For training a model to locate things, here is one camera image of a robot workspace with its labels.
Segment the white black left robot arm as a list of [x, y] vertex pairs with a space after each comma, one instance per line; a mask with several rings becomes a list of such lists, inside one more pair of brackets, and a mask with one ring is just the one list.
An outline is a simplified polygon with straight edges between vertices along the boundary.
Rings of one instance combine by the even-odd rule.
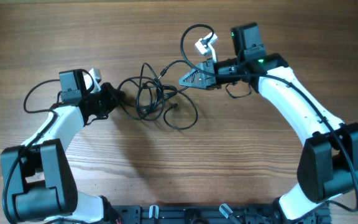
[[44, 124], [31, 138], [1, 153], [5, 217], [9, 223], [122, 223], [105, 197], [77, 190], [66, 151], [91, 124], [90, 116], [107, 119], [125, 94], [103, 83], [97, 68], [60, 72], [58, 82], [59, 101], [46, 110]]

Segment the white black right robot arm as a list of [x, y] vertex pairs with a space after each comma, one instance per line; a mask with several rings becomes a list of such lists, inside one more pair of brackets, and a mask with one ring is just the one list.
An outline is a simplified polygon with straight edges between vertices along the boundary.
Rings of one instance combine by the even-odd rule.
[[330, 113], [300, 83], [288, 62], [268, 54], [256, 23], [233, 27], [235, 57], [220, 61], [213, 29], [195, 46], [204, 62], [191, 64], [181, 86], [213, 90], [245, 82], [278, 109], [303, 146], [296, 185], [269, 205], [270, 223], [320, 222], [324, 207], [354, 192], [358, 207], [358, 123], [346, 124]]

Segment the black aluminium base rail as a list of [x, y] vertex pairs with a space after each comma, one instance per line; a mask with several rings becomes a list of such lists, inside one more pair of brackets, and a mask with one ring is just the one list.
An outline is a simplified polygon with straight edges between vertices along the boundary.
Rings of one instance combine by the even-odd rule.
[[113, 223], [127, 224], [191, 224], [191, 223], [291, 223], [274, 204], [248, 204], [220, 207], [112, 207]]

